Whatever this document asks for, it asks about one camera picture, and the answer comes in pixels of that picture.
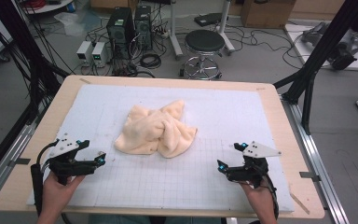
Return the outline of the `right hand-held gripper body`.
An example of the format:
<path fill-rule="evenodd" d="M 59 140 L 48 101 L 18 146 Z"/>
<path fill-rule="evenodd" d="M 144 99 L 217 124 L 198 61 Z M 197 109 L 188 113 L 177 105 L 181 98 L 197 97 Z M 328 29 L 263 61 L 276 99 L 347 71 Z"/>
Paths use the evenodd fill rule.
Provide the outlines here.
<path fill-rule="evenodd" d="M 242 152 L 243 166 L 229 167 L 227 179 L 233 182 L 250 181 L 258 188 L 263 177 L 268 175 L 267 158 L 281 155 L 279 150 L 253 141 Z"/>

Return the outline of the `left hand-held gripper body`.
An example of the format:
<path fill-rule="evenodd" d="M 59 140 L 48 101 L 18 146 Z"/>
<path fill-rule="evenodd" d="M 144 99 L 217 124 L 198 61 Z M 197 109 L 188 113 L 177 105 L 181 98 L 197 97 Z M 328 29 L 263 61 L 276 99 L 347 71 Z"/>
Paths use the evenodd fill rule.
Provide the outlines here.
<path fill-rule="evenodd" d="M 91 175 L 96 170 L 96 167 L 90 164 L 91 161 L 76 160 L 76 153 L 79 151 L 76 141 L 66 133 L 48 155 L 48 168 L 62 185 L 68 183 L 69 177 Z"/>

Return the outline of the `cream towel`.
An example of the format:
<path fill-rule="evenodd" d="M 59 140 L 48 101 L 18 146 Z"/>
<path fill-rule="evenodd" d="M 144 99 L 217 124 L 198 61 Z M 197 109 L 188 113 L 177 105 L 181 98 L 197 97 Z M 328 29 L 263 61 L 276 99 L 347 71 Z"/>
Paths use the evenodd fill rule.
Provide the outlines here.
<path fill-rule="evenodd" d="M 134 105 L 115 149 L 133 155 L 151 155 L 158 152 L 170 159 L 186 152 L 193 143 L 198 129 L 181 121 L 185 102 L 177 100 L 160 109 Z"/>

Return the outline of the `person's right hand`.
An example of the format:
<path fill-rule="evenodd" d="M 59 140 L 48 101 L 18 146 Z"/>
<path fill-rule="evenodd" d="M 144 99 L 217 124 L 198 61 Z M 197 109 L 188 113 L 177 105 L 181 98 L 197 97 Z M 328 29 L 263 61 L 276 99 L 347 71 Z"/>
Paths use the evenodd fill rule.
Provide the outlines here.
<path fill-rule="evenodd" d="M 265 184 L 261 184 L 258 188 L 252 188 L 248 183 L 240 183 L 240 186 L 244 190 L 250 205 L 260 218 L 270 217 L 274 219 L 272 195 Z"/>

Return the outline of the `person's left hand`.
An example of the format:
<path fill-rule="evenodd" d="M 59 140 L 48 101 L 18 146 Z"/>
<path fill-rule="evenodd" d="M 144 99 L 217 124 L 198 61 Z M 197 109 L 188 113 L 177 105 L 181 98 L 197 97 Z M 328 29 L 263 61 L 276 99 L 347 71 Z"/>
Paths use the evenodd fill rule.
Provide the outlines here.
<path fill-rule="evenodd" d="M 58 177 L 55 174 L 49 173 L 44 182 L 42 215 L 57 216 L 70 202 L 84 178 L 83 175 L 70 177 L 69 182 L 62 185 L 58 182 Z"/>

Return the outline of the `white grid mat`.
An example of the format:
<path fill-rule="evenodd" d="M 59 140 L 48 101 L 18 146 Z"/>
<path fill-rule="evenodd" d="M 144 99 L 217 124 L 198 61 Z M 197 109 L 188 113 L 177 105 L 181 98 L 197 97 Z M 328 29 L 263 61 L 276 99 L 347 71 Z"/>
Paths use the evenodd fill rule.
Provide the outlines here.
<path fill-rule="evenodd" d="M 135 105 L 148 109 L 181 100 L 181 121 L 197 128 L 183 154 L 165 159 L 159 153 L 129 155 L 114 142 Z M 87 140 L 76 155 L 80 161 L 98 152 L 106 163 L 77 188 L 72 206 L 111 208 L 191 209 L 247 213 L 251 207 L 241 187 L 218 170 L 243 163 L 236 143 L 257 142 L 273 147 L 261 95 L 257 91 L 85 85 L 80 88 L 59 136 Z"/>

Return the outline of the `thin wooden strip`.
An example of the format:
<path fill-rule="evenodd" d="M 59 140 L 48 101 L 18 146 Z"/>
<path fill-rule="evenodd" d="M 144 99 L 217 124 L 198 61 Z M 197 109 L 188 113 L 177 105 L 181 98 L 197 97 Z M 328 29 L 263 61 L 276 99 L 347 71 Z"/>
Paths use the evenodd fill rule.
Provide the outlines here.
<path fill-rule="evenodd" d="M 305 204 L 303 204 L 298 198 L 297 196 L 290 192 L 290 196 L 292 197 L 292 199 L 296 202 L 296 204 L 307 214 L 310 214 L 310 210 L 305 206 Z"/>

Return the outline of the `person's jeans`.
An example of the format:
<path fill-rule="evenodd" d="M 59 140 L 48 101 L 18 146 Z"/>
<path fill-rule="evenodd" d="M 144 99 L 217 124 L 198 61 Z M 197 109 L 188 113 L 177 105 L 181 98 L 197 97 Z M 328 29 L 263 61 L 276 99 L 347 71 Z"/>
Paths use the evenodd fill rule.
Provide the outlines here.
<path fill-rule="evenodd" d="M 89 224 L 222 224 L 220 217 L 90 215 Z"/>

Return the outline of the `white power supply unit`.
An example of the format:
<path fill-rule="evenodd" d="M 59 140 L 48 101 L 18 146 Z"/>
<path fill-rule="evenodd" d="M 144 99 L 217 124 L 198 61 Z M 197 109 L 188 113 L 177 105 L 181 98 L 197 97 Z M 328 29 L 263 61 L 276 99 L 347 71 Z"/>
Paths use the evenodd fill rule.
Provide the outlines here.
<path fill-rule="evenodd" d="M 94 49 L 91 53 L 92 59 L 95 65 L 98 68 L 105 67 L 107 61 L 109 60 L 106 43 L 105 42 L 97 42 L 94 46 Z"/>
<path fill-rule="evenodd" d="M 79 46 L 76 55 L 83 64 L 90 66 L 92 63 L 92 51 L 92 43 L 90 41 L 83 41 Z"/>

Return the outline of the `black round stool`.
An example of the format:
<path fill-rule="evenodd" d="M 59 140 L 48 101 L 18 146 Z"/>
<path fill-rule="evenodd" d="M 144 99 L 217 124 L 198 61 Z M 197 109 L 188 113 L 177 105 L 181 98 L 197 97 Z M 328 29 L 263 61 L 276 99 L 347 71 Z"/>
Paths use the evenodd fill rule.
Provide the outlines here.
<path fill-rule="evenodd" d="M 211 80 L 222 76 L 213 56 L 222 56 L 224 38 L 210 30 L 194 30 L 185 37 L 186 49 L 194 56 L 187 59 L 180 69 L 180 76 L 189 79 Z"/>

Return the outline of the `white stand leg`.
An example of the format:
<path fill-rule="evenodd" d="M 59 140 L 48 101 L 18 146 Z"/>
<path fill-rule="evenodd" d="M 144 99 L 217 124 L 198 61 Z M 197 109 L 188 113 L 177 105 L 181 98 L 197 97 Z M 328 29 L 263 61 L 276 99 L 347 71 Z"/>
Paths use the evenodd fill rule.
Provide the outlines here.
<path fill-rule="evenodd" d="M 179 41 L 176 36 L 176 10 L 175 10 L 176 0 L 170 0 L 170 12 L 171 12 L 171 24 L 169 30 L 169 39 L 172 43 L 172 48 L 175 54 L 175 59 L 180 60 L 183 57 L 183 52 Z"/>
<path fill-rule="evenodd" d="M 217 30 L 217 33 L 220 34 L 225 41 L 225 48 L 227 50 L 228 56 L 230 56 L 235 50 L 234 46 L 232 45 L 231 41 L 226 35 L 227 17 L 228 17 L 230 4 L 231 4 L 231 0 L 224 0 L 224 4 L 222 7 L 222 17 L 221 17 L 220 25 L 218 26 L 218 30 Z"/>

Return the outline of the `large black computer tower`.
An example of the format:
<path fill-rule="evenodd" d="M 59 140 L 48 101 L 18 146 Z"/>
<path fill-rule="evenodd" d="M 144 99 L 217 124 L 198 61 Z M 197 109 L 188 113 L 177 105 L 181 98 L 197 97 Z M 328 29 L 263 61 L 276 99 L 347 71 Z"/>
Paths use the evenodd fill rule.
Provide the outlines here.
<path fill-rule="evenodd" d="M 113 57 L 115 59 L 130 58 L 130 43 L 135 37 L 132 11 L 130 7 L 116 7 L 106 25 Z"/>

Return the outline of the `clear plastic sheet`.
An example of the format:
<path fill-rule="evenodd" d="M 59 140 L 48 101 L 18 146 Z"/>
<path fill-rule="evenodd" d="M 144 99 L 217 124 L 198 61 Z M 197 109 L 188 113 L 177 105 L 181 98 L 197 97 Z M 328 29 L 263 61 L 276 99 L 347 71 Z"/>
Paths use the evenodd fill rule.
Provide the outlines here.
<path fill-rule="evenodd" d="M 64 32 L 68 36 L 84 35 L 101 22 L 97 15 L 89 11 L 61 12 L 55 15 L 54 19 L 63 24 Z"/>

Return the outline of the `flat black device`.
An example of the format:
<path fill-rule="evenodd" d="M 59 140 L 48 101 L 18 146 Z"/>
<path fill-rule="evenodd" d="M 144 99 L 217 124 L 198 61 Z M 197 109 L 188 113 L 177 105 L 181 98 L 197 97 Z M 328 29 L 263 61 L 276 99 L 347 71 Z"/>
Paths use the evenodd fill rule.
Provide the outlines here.
<path fill-rule="evenodd" d="M 216 24 L 221 21 L 221 13 L 209 13 L 205 15 L 198 16 L 194 19 L 194 22 L 201 27 Z"/>

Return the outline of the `narrow black computer tower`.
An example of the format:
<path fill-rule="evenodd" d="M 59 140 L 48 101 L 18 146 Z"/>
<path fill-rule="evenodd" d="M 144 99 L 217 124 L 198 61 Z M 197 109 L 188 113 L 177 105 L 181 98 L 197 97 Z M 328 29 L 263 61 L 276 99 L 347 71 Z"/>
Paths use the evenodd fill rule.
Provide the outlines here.
<path fill-rule="evenodd" d="M 144 50 L 151 50 L 153 48 L 151 33 L 151 6 L 138 6 L 136 8 L 134 24 L 138 46 Z"/>

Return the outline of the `cardboard box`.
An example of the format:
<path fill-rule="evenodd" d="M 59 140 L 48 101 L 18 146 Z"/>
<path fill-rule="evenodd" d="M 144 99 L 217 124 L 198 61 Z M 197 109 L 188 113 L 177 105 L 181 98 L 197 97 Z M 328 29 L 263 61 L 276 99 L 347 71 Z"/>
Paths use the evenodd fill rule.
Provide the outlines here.
<path fill-rule="evenodd" d="M 241 22 L 250 28 L 282 29 L 296 0 L 244 0 Z"/>

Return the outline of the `white round table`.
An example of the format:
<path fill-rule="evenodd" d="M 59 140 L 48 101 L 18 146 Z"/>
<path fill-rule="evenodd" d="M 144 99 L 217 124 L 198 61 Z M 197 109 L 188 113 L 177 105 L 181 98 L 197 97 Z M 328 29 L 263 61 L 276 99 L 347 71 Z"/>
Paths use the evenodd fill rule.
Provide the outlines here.
<path fill-rule="evenodd" d="M 46 4 L 42 7 L 23 7 L 22 9 L 27 14 L 40 14 L 58 9 L 74 12 L 76 10 L 76 3 L 74 0 L 54 0 L 53 4 L 51 4 L 49 0 L 46 0 Z"/>

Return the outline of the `grey machine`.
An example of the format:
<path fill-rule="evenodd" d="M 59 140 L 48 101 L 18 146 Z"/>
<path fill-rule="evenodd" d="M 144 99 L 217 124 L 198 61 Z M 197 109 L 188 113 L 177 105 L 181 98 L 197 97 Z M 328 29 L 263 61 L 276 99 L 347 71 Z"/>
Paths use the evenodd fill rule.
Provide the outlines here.
<path fill-rule="evenodd" d="M 315 47 L 326 32 L 329 23 L 320 22 L 315 27 L 302 33 L 301 41 L 303 43 L 311 43 Z M 358 37 L 356 37 L 351 29 L 340 39 L 337 45 L 327 58 L 330 65 L 336 70 L 344 70 L 350 64 L 356 61 L 354 55 L 358 52 Z"/>

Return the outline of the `metal bracket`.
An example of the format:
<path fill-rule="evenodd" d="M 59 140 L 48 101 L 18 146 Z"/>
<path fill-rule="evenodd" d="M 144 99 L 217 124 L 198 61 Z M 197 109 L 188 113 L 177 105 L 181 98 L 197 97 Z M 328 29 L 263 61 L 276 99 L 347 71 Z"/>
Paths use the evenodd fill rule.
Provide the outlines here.
<path fill-rule="evenodd" d="M 301 178 L 308 178 L 312 182 L 319 182 L 321 180 L 321 178 L 313 172 L 300 172 L 299 174 Z"/>
<path fill-rule="evenodd" d="M 18 164 L 20 165 L 28 165 L 31 159 L 17 158 L 16 160 L 11 160 L 8 163 L 8 167 L 14 167 Z"/>

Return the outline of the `aluminium rail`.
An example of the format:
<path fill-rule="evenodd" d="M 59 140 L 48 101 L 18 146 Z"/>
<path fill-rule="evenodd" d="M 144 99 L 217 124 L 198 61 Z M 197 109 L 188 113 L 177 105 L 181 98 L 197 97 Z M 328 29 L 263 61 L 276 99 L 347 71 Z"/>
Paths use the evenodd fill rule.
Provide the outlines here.
<path fill-rule="evenodd" d="M 15 167 L 8 167 L 9 161 L 21 158 L 22 152 L 34 135 L 35 128 L 36 124 L 24 125 L 20 132 L 14 135 L 14 139 L 9 141 L 8 150 L 0 160 L 0 188 L 3 187 Z"/>
<path fill-rule="evenodd" d="M 316 183 L 323 195 L 324 208 L 332 218 L 335 224 L 350 224 L 346 212 L 337 196 L 334 185 L 324 166 L 318 148 L 310 134 L 302 127 L 302 113 L 298 105 L 291 105 L 280 97 L 282 104 L 288 109 L 288 114 L 292 117 L 296 126 L 295 133 L 299 134 L 301 146 L 305 150 L 305 154 L 311 167 L 313 177 L 312 181 Z"/>

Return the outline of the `black metal frame post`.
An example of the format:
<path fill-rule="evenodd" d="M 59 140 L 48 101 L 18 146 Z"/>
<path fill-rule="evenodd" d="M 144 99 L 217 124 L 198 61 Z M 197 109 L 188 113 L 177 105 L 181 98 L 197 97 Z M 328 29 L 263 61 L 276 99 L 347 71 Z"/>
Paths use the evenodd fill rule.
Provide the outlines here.
<path fill-rule="evenodd" d="M 299 97 L 304 94 L 300 124 L 307 135 L 310 135 L 310 112 L 316 75 L 356 19 L 358 0 L 345 0 L 304 65 L 291 76 L 273 84 L 276 89 L 291 84 L 289 90 L 282 95 L 283 100 L 291 105 L 296 105 Z"/>

